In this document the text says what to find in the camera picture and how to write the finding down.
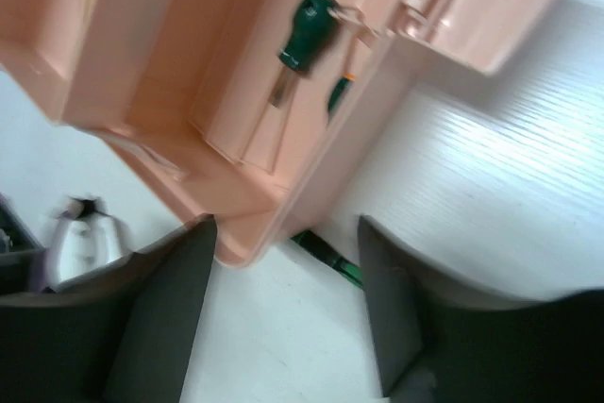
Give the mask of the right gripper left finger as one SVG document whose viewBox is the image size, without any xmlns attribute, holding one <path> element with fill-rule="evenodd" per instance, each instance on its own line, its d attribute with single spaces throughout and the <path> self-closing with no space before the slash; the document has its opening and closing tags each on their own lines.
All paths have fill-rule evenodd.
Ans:
<svg viewBox="0 0 604 403">
<path fill-rule="evenodd" d="M 5 402 L 177 402 L 217 241 L 198 218 L 60 291 L 1 287 Z"/>
</svg>

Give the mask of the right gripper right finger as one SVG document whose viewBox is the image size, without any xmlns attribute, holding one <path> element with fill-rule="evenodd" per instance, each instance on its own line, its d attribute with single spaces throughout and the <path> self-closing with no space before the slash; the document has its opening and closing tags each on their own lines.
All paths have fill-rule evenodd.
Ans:
<svg viewBox="0 0 604 403">
<path fill-rule="evenodd" d="M 603 292 L 514 297 L 357 223 L 382 395 L 392 402 L 599 402 Z"/>
</svg>

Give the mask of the pink plastic toolbox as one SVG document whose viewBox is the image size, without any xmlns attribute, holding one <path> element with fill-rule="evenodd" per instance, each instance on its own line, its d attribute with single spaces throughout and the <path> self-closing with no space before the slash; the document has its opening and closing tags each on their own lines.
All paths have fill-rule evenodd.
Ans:
<svg viewBox="0 0 604 403">
<path fill-rule="evenodd" d="M 418 76 L 496 75 L 554 0 L 1 0 L 1 67 L 243 267 L 319 224 Z"/>
</svg>

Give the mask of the thin black green screwdriver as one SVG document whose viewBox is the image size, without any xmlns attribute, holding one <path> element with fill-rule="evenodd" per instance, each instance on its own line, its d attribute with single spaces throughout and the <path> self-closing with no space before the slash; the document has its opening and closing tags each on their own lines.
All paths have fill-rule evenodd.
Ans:
<svg viewBox="0 0 604 403">
<path fill-rule="evenodd" d="M 304 230 L 294 235 L 291 240 L 317 260 L 333 269 L 341 277 L 344 277 L 358 288 L 362 288 L 362 277 L 359 266 L 342 256 L 314 232 Z"/>
</svg>

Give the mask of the green stubby screwdriver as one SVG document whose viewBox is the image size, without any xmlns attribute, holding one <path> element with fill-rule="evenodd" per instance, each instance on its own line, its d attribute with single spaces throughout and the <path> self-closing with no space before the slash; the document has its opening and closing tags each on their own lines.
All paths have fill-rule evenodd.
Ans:
<svg viewBox="0 0 604 403">
<path fill-rule="evenodd" d="M 334 13 L 336 0 L 302 0 L 292 18 L 290 35 L 277 58 L 282 68 L 269 96 L 269 103 L 279 107 L 286 101 L 300 77 L 323 53 L 339 29 Z"/>
<path fill-rule="evenodd" d="M 355 81 L 351 74 L 342 75 L 334 86 L 327 101 L 327 120 L 330 122 L 339 107 L 340 101 L 348 90 L 349 86 Z"/>
</svg>

